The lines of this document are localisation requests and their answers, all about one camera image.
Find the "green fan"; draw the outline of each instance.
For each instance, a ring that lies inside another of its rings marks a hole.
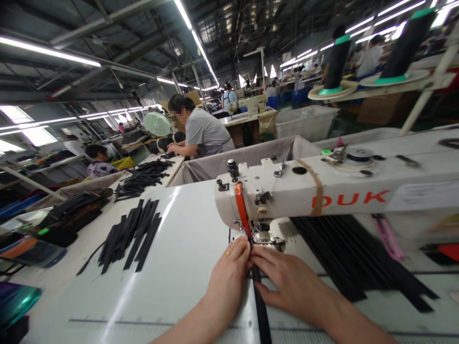
[[[164,115],[157,112],[147,113],[143,117],[143,125],[145,129],[158,137],[172,133],[169,120]]]

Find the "child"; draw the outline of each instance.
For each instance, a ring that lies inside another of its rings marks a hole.
[[[118,172],[115,166],[107,163],[109,160],[107,148],[99,145],[88,145],[85,153],[92,159],[92,163],[87,167],[87,173],[92,179]]]

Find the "purple patterned shirt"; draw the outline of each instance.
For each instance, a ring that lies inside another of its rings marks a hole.
[[[118,172],[118,170],[115,168],[115,166],[106,162],[93,161],[87,167],[87,173],[91,179],[103,177],[116,172]]]

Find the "hand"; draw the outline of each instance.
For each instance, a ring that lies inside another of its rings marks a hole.
[[[230,243],[210,276],[206,294],[201,300],[220,331],[226,330],[238,310],[245,285],[250,244],[246,236]]]
[[[167,154],[177,152],[176,148],[179,147],[177,144],[167,146]]]
[[[264,302],[326,330],[336,318],[344,297],[325,284],[300,258],[254,246],[251,261],[276,285],[269,290],[256,282]]]

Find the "white shirt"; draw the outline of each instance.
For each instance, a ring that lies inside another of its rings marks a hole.
[[[85,150],[83,149],[82,145],[83,144],[80,141],[76,140],[64,142],[64,146],[76,156],[85,154]]]
[[[360,56],[360,59],[357,61],[357,64],[360,65],[357,70],[357,77],[374,73],[382,54],[383,47],[379,45],[364,51]]]

